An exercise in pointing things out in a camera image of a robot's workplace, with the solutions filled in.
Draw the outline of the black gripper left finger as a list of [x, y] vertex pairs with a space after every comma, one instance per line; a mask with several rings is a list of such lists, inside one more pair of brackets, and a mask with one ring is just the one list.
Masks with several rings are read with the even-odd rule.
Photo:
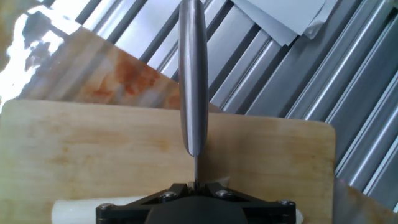
[[171, 187], [146, 196], [126, 205], [102, 203], [96, 207], [96, 224], [114, 223], [144, 223], [150, 211], [158, 205], [163, 205], [180, 198], [192, 196], [195, 187], [188, 184], [172, 184]]

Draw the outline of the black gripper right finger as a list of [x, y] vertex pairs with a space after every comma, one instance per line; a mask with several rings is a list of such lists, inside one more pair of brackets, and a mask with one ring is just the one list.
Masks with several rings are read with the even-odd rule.
[[196, 212], [207, 223], [295, 223], [296, 203], [267, 202], [222, 186], [196, 184]]

